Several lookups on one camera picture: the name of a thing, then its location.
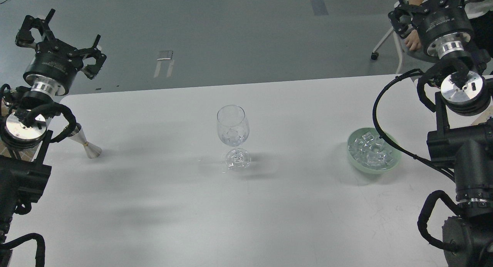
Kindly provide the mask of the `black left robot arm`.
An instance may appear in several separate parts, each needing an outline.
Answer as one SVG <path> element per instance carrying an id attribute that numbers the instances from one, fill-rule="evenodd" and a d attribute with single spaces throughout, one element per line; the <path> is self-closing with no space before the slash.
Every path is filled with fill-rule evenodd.
<path id="1" fill-rule="evenodd" d="M 1 86 L 1 104 L 7 112 L 1 115 L 1 145 L 8 155 L 1 156 L 0 223 L 1 266 L 10 264 L 14 248 L 34 240 L 35 266 L 45 265 L 45 240 L 38 233 L 29 233 L 6 241 L 15 214 L 26 215 L 42 197 L 52 167 L 44 164 L 48 146 L 64 139 L 80 143 L 94 159 L 102 149 L 88 142 L 81 124 L 65 105 L 55 97 L 69 93 L 78 72 L 94 79 L 100 72 L 106 55 L 97 47 L 97 35 L 90 48 L 77 49 L 54 36 L 49 23 L 55 10 L 44 19 L 27 15 L 19 29 L 15 44 L 32 48 L 35 56 L 23 79 L 27 87 Z"/>

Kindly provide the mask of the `person's hand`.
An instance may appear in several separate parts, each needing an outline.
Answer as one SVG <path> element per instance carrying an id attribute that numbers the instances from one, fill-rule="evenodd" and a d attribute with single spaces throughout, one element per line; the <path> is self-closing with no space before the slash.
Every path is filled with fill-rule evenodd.
<path id="1" fill-rule="evenodd" d="M 418 51 L 422 48 L 421 40 L 417 30 L 412 30 L 404 40 L 405 46 L 409 51 Z"/>

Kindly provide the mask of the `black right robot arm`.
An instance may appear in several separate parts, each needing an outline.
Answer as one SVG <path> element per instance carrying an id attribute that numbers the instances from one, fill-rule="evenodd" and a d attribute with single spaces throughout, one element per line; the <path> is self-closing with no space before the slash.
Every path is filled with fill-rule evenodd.
<path id="1" fill-rule="evenodd" d="M 492 119 L 452 129 L 447 110 L 461 116 L 483 113 L 492 101 L 492 79 L 483 72 L 491 56 L 475 41 L 466 14 L 469 4 L 487 0 L 399 0 L 388 14 L 402 39 L 416 32 L 426 58 L 426 72 L 413 69 L 393 79 L 378 95 L 372 119 L 380 137 L 397 150 L 444 174 L 456 186 L 456 198 L 442 190 L 430 193 L 417 221 L 421 237 L 443 250 L 449 267 L 492 266 L 493 159 Z M 427 136 L 430 159 L 403 149 L 382 130 L 377 106 L 397 82 L 419 76 L 419 100 L 436 114 L 437 129 Z"/>

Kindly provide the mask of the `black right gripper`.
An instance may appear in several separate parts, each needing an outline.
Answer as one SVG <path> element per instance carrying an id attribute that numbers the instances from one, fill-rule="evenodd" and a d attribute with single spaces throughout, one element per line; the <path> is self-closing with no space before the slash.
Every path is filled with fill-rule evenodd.
<path id="1" fill-rule="evenodd" d="M 398 2 L 388 18 L 400 38 L 418 32 L 423 53 L 442 58 L 455 50 L 463 50 L 475 32 L 465 12 L 465 5 L 486 0 L 428 0 L 423 5 Z"/>

